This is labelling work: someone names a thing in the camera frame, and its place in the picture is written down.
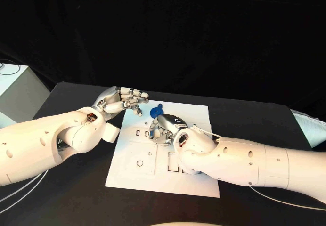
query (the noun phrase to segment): white robotic arm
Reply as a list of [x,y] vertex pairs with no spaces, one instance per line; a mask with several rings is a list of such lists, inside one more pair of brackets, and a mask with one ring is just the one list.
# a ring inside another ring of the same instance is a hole
[[93,107],[54,115],[0,130],[0,186],[22,181],[59,165],[74,154],[94,149],[101,138],[114,142],[120,129],[106,121],[124,109],[142,116],[139,103],[149,94],[111,87]]
[[218,135],[212,140],[211,133],[196,125],[189,128],[179,117],[168,114],[155,119],[150,134],[155,143],[173,143],[186,173],[204,172],[243,186],[284,188],[326,203],[326,152],[279,148]]

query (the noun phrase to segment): blue object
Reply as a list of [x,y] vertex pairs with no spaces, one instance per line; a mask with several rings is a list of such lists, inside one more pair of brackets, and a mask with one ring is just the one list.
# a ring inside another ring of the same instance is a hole
[[165,111],[162,108],[163,108],[162,104],[159,104],[157,107],[152,108],[152,112],[150,112],[152,118],[156,118],[160,114],[165,114]]

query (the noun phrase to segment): black table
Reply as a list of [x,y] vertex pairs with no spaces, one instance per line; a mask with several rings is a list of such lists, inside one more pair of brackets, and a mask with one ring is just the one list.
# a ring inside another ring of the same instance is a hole
[[[35,118],[91,106],[106,87],[59,83]],[[286,106],[211,97],[149,92],[152,100],[206,105],[212,131],[267,145],[310,150]],[[110,123],[121,126],[124,113]],[[5,225],[144,226],[194,221],[222,225],[326,225],[326,213],[271,201],[250,187],[219,182],[221,198],[106,187],[116,143],[101,141],[93,151],[74,155],[52,168],[22,202],[0,215]],[[26,181],[0,187],[2,197]],[[26,193],[2,202],[3,210]],[[325,208],[309,196],[258,188],[273,198]]]

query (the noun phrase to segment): paper sheet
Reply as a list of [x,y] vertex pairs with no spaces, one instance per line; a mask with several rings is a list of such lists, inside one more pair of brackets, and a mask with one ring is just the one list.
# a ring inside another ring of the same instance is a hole
[[219,198],[218,181],[204,173],[186,174],[178,166],[173,145],[162,147],[149,140],[150,109],[159,103],[166,114],[211,132],[208,106],[150,100],[140,106],[142,117],[127,110],[106,186]]

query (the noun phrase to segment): black background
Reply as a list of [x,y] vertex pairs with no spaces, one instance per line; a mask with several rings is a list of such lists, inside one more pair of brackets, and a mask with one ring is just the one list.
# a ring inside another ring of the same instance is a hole
[[[106,87],[61,83],[35,118],[93,105],[104,89]],[[310,149],[286,106],[159,92],[149,94],[153,100],[206,105],[212,131],[225,137],[244,138],[280,147]],[[124,112],[110,123],[121,127],[123,117]],[[93,151],[74,155],[52,168],[23,201],[0,214],[0,222],[13,226],[147,226],[178,221],[221,225],[326,225],[323,211],[274,202],[250,187],[222,181],[221,198],[106,187],[114,147],[116,143],[101,141]],[[25,184],[26,181],[2,187],[2,195],[10,194]],[[0,210],[28,190],[0,203]],[[286,202],[326,208],[322,202],[300,193],[277,188],[257,190]]]
[[6,0],[0,56],[61,81],[274,102],[326,121],[322,1]]

